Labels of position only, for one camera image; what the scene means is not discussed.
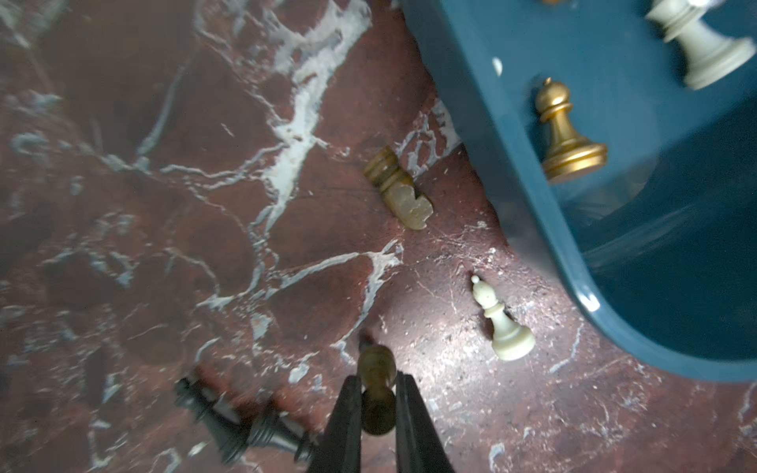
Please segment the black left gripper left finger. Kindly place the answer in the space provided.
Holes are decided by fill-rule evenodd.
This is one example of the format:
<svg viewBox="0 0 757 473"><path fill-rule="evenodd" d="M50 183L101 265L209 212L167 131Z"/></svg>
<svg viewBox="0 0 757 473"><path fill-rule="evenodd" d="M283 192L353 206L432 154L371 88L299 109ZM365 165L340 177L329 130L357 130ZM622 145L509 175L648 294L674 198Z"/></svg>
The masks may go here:
<svg viewBox="0 0 757 473"><path fill-rule="evenodd" d="M307 473L361 471L362 384L345 378L329 422Z"/></svg>

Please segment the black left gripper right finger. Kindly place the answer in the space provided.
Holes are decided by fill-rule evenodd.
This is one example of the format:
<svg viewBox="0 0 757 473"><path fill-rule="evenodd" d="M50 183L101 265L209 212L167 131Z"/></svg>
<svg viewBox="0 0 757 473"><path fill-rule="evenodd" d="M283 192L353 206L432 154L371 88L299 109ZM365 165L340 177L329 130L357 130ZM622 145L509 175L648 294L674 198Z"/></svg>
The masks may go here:
<svg viewBox="0 0 757 473"><path fill-rule="evenodd" d="M396 378L396 465L399 473L454 473L418 385L410 374Z"/></svg>

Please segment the gold rook chess piece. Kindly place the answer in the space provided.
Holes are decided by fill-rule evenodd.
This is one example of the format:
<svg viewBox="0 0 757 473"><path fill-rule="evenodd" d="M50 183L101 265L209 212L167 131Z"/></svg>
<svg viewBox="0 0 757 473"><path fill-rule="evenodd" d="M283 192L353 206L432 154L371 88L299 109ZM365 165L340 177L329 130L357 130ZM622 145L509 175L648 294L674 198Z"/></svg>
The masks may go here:
<svg viewBox="0 0 757 473"><path fill-rule="evenodd" d="M363 386L362 429L371 436L386 435L395 427L396 398L393 387L397 370L392 351L384 345L363 346L358 376Z"/></svg>

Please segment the white bishop chess piece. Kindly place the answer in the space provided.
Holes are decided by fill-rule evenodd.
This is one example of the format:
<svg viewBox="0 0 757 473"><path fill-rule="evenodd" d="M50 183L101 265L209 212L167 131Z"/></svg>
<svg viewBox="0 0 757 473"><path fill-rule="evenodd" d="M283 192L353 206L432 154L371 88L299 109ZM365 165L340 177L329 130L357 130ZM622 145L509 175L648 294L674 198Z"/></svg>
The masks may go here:
<svg viewBox="0 0 757 473"><path fill-rule="evenodd" d="M471 276L471 283L474 301L483 309L483 315L492 322L492 348L497 357L508 362L524 358L535 347L536 340L532 331L506 314L505 304L491 285L476 274Z"/></svg>

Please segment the teal plastic storage box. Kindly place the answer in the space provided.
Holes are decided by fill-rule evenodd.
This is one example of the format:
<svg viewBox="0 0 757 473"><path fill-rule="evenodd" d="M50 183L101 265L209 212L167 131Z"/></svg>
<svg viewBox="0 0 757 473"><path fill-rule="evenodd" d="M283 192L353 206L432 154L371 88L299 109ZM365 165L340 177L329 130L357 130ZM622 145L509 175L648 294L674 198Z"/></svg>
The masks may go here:
<svg viewBox="0 0 757 473"><path fill-rule="evenodd" d="M401 5L508 243L615 345L695 380L756 378L756 54L701 90L648 21L652 1ZM756 45L752 1L703 17ZM547 181L534 99L565 84L573 126L607 147Z"/></svg>

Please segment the gold pawn chess piece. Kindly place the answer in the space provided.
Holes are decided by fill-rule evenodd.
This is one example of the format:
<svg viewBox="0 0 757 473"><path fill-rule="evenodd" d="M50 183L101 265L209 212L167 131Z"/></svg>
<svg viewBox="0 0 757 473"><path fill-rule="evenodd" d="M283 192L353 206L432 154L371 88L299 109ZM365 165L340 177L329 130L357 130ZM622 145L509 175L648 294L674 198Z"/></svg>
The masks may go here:
<svg viewBox="0 0 757 473"><path fill-rule="evenodd" d="M607 147L583 136L571 122L570 89L547 78L534 99L539 120L549 128L549 143L541 166L551 184L585 177L607 164Z"/></svg>

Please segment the white pawn chess piece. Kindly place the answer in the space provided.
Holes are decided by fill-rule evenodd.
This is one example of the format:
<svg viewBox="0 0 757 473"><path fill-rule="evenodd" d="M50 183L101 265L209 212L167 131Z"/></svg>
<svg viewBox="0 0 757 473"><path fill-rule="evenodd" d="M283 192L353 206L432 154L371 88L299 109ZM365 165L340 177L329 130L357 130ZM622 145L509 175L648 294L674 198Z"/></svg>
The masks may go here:
<svg viewBox="0 0 757 473"><path fill-rule="evenodd" d="M677 41L686 59L684 84L697 91L737 71L755 54L751 37L728 37L703 17L708 1L656 0L645 18L662 29L665 43Z"/></svg>

